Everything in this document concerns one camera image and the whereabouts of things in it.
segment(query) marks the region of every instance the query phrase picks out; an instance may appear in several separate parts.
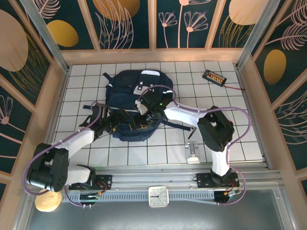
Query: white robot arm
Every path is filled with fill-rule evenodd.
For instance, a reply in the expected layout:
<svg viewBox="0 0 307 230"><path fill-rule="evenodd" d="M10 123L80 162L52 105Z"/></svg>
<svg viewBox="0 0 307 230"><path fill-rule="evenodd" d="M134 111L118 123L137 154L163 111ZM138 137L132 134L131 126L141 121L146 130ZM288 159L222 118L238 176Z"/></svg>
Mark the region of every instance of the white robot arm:
<svg viewBox="0 0 307 230"><path fill-rule="evenodd" d="M156 99L152 91L148 91L142 103L136 103L140 114L135 116L131 129L139 129L154 125L160 117L170 120L178 120L198 127L204 143L212 150L213 180L217 185L223 184L230 174L230 168L226 160L226 146L232 139L233 125L221 111L215 113L193 112L196 108L179 106L170 98L154 103ZM59 191L67 184L92 183L93 168L85 165L70 165L68 160L78 150L99 138L103 132L112 133L114 129L128 118L124 110L115 110L108 114L108 106L102 105L103 112L98 122L90 127L79 131L78 134L66 140L61 145L52 149L48 154L42 155L35 160L29 168L27 182L51 191ZM97 111L93 111L91 119L95 118ZM37 146L35 155L50 147L44 143Z"/></svg>

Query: metal bracket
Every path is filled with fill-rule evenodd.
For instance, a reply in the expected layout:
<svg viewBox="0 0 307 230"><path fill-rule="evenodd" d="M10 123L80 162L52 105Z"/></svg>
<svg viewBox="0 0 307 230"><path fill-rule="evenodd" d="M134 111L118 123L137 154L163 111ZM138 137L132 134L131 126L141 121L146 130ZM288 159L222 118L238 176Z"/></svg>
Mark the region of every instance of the metal bracket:
<svg viewBox="0 0 307 230"><path fill-rule="evenodd" d="M238 175L235 172L230 173L229 179L235 186L240 187ZM198 173L196 174L196 181L198 188L231 188L231 183L227 183L222 186L218 186L213 180L211 173Z"/></svg>
<svg viewBox="0 0 307 230"><path fill-rule="evenodd" d="M96 182L102 185L106 184L106 190L110 190L112 186L112 175L96 175ZM101 190L99 184L95 184L91 187L81 186L80 183L72 184L69 186L69 190Z"/></svg>

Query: navy blue backpack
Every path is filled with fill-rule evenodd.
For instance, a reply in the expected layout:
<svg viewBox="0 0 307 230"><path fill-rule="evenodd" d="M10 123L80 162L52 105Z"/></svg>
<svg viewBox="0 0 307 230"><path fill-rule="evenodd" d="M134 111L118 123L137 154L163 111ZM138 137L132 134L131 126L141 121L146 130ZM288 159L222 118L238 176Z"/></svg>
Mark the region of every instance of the navy blue backpack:
<svg viewBox="0 0 307 230"><path fill-rule="evenodd" d="M145 129L131 130L129 123L138 113L133 106L140 94L148 87L153 85L166 85L173 88L173 82L163 72L158 70L124 70L114 77L110 77L107 73L103 74L109 84L106 86L106 104L111 109L124 109L129 113L129 118L120 124L113 133L114 138L121 141L145 141L159 127L160 123L189 130L189 127L173 124L160 118L155 126ZM153 91L162 99L172 97L173 93L168 92L166 88L156 87Z"/></svg>

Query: clock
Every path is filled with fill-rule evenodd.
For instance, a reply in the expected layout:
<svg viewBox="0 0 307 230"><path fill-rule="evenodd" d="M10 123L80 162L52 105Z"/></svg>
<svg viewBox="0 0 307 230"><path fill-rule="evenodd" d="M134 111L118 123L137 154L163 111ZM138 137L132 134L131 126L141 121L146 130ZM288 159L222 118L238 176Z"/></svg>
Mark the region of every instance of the clock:
<svg viewBox="0 0 307 230"><path fill-rule="evenodd" d="M166 207L169 203L168 189L165 186L154 186L148 189L150 207Z"/></svg>

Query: dark green wallpaper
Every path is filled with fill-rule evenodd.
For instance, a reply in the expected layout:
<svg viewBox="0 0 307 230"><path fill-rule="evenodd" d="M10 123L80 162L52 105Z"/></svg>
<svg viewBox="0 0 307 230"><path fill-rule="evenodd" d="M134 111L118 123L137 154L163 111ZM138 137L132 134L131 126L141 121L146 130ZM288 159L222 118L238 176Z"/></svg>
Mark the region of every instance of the dark green wallpaper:
<svg viewBox="0 0 307 230"><path fill-rule="evenodd" d="M179 1L157 0L157 48L204 48L216 3L190 0L181 5Z"/></svg>
<svg viewBox="0 0 307 230"><path fill-rule="evenodd" d="M5 187L6 187L6 184L0 183L0 202L3 197Z"/></svg>
<svg viewBox="0 0 307 230"><path fill-rule="evenodd" d="M0 87L0 171L11 173L31 115Z"/></svg>
<svg viewBox="0 0 307 230"><path fill-rule="evenodd" d="M262 0L227 0L212 47L243 48L264 4Z"/></svg>
<svg viewBox="0 0 307 230"><path fill-rule="evenodd" d="M306 194L306 196L307 196L307 180L303 180L303 181L302 181L302 186L303 186L303 189L304 189L305 194Z"/></svg>
<svg viewBox="0 0 307 230"><path fill-rule="evenodd" d="M271 26L272 23L274 22L276 16L278 15L278 13L279 13L281 7L282 7L283 4L284 4L284 2L285 2L285 0L281 0L281 1L279 2L278 7L277 7L277 9L276 9L274 15L271 17L270 22L269 22L267 28L264 30L264 32L262 33L261 37L259 38L259 41L256 43L256 45L255 45L253 51L251 52L252 55L254 55L255 52L257 51L257 49L258 49L260 43L262 42L263 37L266 35L266 33L267 33L267 31L269 30L270 26Z"/></svg>
<svg viewBox="0 0 307 230"><path fill-rule="evenodd" d="M307 82L275 114L297 170L307 167Z"/></svg>
<svg viewBox="0 0 307 230"><path fill-rule="evenodd" d="M294 0L255 63L271 102L307 68L307 5Z"/></svg>
<svg viewBox="0 0 307 230"><path fill-rule="evenodd" d="M101 49L149 48L147 0L86 2Z"/></svg>
<svg viewBox="0 0 307 230"><path fill-rule="evenodd" d="M34 4L61 50L94 48L77 0L35 0Z"/></svg>
<svg viewBox="0 0 307 230"><path fill-rule="evenodd" d="M8 2L0 5L0 74L35 104L50 66L44 53Z"/></svg>

